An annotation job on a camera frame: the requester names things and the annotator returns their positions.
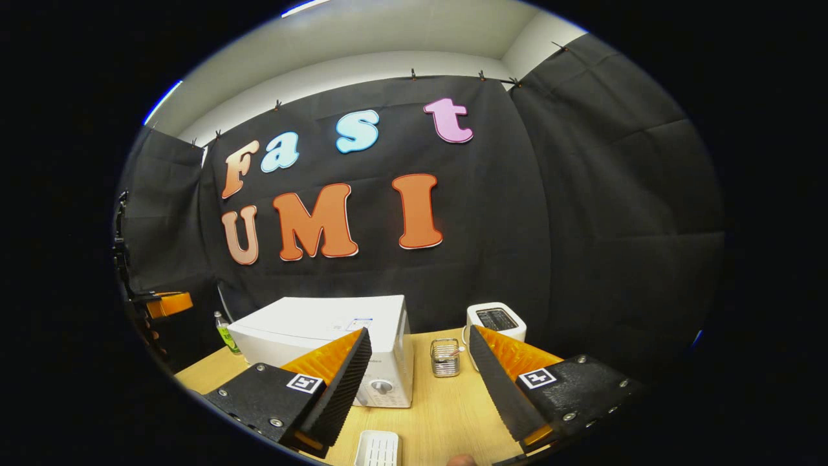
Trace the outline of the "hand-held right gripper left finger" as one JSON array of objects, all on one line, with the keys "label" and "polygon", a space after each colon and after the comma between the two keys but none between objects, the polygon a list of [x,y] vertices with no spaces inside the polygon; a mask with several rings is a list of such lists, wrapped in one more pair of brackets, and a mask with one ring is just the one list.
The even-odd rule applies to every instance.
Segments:
[{"label": "hand-held right gripper left finger", "polygon": [[361,327],[282,366],[252,364],[204,398],[273,443],[325,458],[371,357],[369,330]]}]

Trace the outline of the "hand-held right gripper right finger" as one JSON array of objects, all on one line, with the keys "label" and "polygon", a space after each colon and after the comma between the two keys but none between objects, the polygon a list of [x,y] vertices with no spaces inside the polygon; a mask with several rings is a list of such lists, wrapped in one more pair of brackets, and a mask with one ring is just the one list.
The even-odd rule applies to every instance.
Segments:
[{"label": "hand-held right gripper right finger", "polygon": [[478,325],[470,326],[468,351],[524,453],[560,449],[615,423],[646,389],[592,356],[557,357]]}]

